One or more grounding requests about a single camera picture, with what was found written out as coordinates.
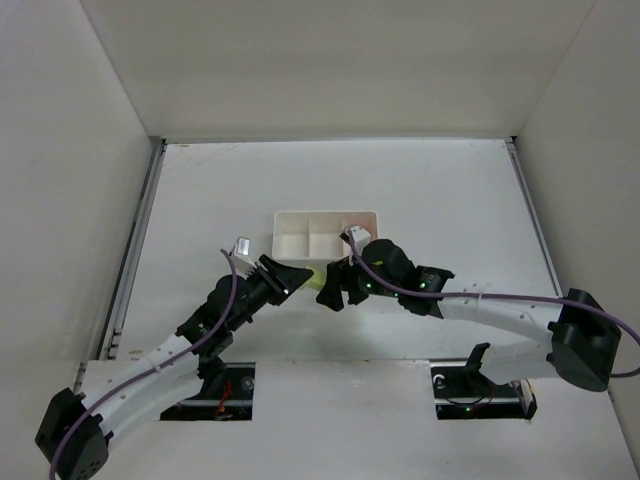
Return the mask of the green lego brick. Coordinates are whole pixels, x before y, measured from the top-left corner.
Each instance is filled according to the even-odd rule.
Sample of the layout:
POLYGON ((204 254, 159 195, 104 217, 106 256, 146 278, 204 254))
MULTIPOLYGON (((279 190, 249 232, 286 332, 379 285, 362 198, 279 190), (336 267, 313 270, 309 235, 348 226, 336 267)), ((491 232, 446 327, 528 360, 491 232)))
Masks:
POLYGON ((326 283, 326 273, 312 268, 312 276, 304 283, 303 287, 315 291, 321 291, 326 283))

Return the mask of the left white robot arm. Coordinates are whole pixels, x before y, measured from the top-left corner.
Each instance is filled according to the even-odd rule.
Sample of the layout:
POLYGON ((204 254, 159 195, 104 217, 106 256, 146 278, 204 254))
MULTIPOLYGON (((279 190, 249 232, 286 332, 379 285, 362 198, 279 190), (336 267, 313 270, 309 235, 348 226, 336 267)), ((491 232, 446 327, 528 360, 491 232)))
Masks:
POLYGON ((35 436, 51 479, 89 479, 116 443, 140 424, 215 388, 226 366, 220 354, 234 332, 264 306, 279 306, 314 275, 263 255, 248 276, 220 278, 206 301, 142 359, 83 393, 65 388, 47 406, 35 436))

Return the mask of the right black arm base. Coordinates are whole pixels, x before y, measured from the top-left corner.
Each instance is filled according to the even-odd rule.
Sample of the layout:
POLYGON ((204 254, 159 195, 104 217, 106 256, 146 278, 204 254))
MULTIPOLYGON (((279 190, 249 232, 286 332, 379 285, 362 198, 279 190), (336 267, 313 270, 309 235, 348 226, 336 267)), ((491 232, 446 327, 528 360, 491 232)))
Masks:
POLYGON ((538 403, 528 380, 497 385, 480 374, 482 354, 489 346, 476 345, 465 362, 430 365, 438 420, 533 419, 538 403))

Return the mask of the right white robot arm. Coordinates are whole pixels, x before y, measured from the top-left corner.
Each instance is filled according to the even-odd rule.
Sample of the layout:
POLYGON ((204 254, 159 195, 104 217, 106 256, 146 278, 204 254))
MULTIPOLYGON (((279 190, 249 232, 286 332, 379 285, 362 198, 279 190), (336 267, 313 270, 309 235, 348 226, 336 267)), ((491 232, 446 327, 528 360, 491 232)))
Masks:
POLYGON ((395 299, 418 316, 485 325, 519 336, 477 344, 465 365, 469 377, 495 385, 560 378, 580 389, 607 389, 621 339, 619 324, 586 291, 565 297, 492 292, 455 281, 453 272, 414 264, 390 240, 375 240, 358 256, 327 266, 316 301, 333 311, 371 296, 395 299))

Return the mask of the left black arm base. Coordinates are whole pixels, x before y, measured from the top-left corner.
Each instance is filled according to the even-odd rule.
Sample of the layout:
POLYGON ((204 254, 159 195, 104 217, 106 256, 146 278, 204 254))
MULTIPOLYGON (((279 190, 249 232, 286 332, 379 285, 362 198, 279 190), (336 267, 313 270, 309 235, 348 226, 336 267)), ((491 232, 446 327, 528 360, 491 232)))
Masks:
POLYGON ((214 390, 201 391, 160 415, 161 421, 250 421, 253 416, 255 363, 230 363, 214 390))

